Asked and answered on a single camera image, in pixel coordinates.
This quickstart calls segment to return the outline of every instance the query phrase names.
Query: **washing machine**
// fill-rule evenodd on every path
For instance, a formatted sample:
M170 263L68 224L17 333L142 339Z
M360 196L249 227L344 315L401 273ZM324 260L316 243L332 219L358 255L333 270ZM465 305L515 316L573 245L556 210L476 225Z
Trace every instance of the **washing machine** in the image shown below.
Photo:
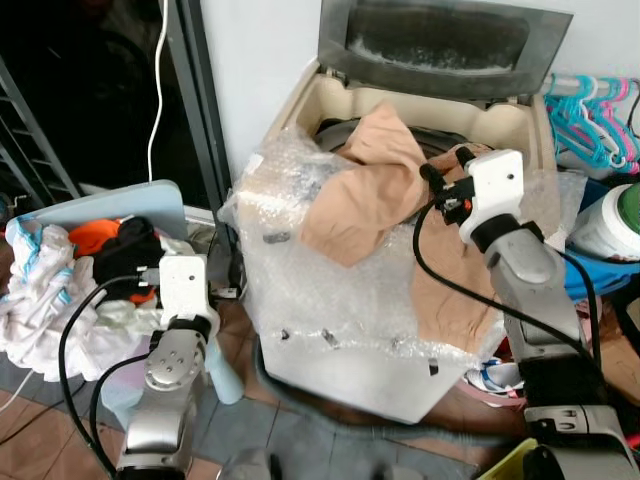
M324 0L317 61L302 75L264 143L291 127L312 138L327 122L346 122L349 131L349 122L385 100L412 129L522 152L525 178L536 170L553 171L551 129L537 92L571 18L473 1ZM260 333L265 312L255 305L248 310ZM317 305L300 316L320 318L322 310ZM284 328L283 335L261 334L267 372L320 397L411 424L465 371L375 348L328 349L324 332L298 345Z

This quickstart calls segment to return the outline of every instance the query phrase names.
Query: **white cable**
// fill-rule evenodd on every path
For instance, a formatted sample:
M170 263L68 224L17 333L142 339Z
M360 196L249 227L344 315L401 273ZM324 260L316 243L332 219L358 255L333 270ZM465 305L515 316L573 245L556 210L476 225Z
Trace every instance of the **white cable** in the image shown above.
M31 378L31 375L33 375L33 373L34 373L33 370L31 370L29 373L27 373L27 376L24 377L24 380L22 381L22 383L18 387L18 390L16 390L16 393L13 394L13 396L9 399L9 401L7 403L5 403L3 406L0 407L0 414L2 414L7 408L9 408L11 406L11 404L13 403L13 401L16 398L18 398L18 395L20 394L20 392L22 391L24 386L27 384L27 382L29 381L29 379Z
M156 121L153 123L153 129L151 130L151 136L149 137L149 145L147 146L147 169L149 170L149 183L153 181L153 168L151 165L151 147L153 146L153 139L156 137L158 131L158 125L160 124L160 116L162 115L162 88L160 88L160 53L162 53L162 46L164 45L164 39L167 36L167 17L169 15L168 1L162 1L162 28L160 29L160 36L158 37L158 45L156 46L155 57L155 73L156 73L156 91L158 92L158 113L156 114Z

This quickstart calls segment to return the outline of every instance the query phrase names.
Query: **yellow object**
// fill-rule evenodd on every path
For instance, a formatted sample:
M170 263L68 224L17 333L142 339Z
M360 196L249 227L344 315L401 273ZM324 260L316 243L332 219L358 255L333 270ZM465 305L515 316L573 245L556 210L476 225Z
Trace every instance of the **yellow object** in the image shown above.
M537 446L538 442L535 438L527 438L478 480L523 480L522 462L524 456Z

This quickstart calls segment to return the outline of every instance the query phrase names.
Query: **green lid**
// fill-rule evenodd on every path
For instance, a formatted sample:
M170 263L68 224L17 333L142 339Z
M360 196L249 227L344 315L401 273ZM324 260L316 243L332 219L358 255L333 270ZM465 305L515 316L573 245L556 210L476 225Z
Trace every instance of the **green lid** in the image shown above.
M618 212L624 223L640 234L640 183L631 185L618 198Z

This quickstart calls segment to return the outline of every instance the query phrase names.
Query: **silver metal arm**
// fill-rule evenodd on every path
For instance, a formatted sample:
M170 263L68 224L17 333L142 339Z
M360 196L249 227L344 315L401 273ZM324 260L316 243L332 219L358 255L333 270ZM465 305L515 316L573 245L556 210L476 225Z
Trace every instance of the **silver metal arm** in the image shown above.
M487 249L485 262L492 285L503 303L586 344L575 308L564 289L562 258L532 232L519 229L500 236ZM549 360L571 361L577 357L573 348L519 320L505 316L505 328L525 386L528 370L522 366L527 362L539 364L540 369L548 365L546 374L553 377L563 373L554 371L552 366L559 363L550 364ZM564 380L570 383L575 379ZM556 383L563 383L563 379L559 378ZM613 472L616 474L611 478L640 478L612 407L546 405L544 396L540 395L538 402L541 404L525 410L525 419L532 431L540 433L543 446L539 448L544 449L547 457L555 459L565 479L607 478Z
M485 252L485 263L503 303L586 345L575 306L564 289L564 261L532 232L519 229L501 236ZM505 329L517 362L576 354L571 346L508 315Z
M122 479L186 477L194 422L207 384L207 342L209 338L216 341L220 325L218 314L209 306L206 257L164 257L154 283L160 284L163 320L169 326L157 332L155 348L152 339L142 398L117 466ZM220 371L230 369L222 354L216 362Z
M169 330L145 362L145 387L129 424L118 470L175 469L191 464L194 421L206 385L206 340Z

